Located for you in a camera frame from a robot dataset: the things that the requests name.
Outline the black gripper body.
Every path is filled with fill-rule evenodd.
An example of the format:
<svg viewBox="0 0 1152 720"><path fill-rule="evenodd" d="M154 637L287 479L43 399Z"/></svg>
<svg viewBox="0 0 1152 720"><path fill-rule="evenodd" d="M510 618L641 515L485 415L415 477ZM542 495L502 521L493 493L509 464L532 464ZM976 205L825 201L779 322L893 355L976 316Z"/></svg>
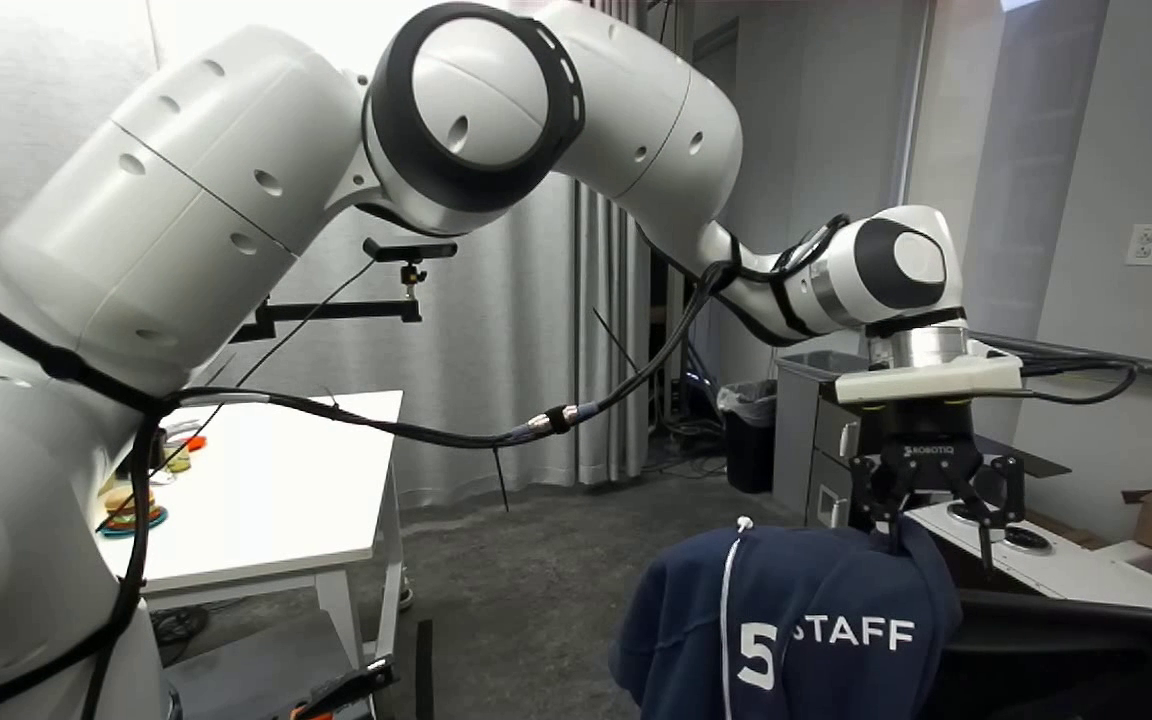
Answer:
<svg viewBox="0 0 1152 720"><path fill-rule="evenodd" d="M849 477L849 521L863 534L893 526L920 493L948 493L985 529L1023 515L1023 460L979 448L969 399L869 403Z"/></svg>

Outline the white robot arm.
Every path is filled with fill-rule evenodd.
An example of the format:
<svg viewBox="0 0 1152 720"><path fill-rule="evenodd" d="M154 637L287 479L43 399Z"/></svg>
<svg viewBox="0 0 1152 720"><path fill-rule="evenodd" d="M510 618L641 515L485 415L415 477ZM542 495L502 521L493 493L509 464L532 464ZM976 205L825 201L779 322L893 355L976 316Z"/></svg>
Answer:
<svg viewBox="0 0 1152 720"><path fill-rule="evenodd" d="M101 556L95 493L144 479L162 415L349 213L460 239L572 176L760 342L874 344L842 403L1017 387L1017 355L969 332L937 209L756 251L722 226L741 151L703 72L576 0L432 4L366 77L241 30L144 80L0 234L0 720L172 715L144 570Z"/></svg>

